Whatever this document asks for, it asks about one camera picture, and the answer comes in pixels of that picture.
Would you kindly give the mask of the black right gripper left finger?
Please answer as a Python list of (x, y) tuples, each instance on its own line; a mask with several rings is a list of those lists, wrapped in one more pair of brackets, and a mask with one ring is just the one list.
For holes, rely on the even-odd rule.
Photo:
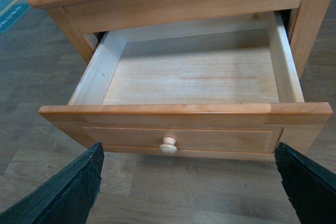
[(100, 191), (103, 161), (97, 143), (1, 213), (1, 223), (86, 223)]

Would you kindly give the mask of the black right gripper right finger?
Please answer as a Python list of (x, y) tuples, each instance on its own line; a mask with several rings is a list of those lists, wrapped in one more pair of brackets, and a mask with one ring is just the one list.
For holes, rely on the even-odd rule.
[(283, 188), (301, 223), (335, 223), (335, 173), (281, 142), (275, 150)]

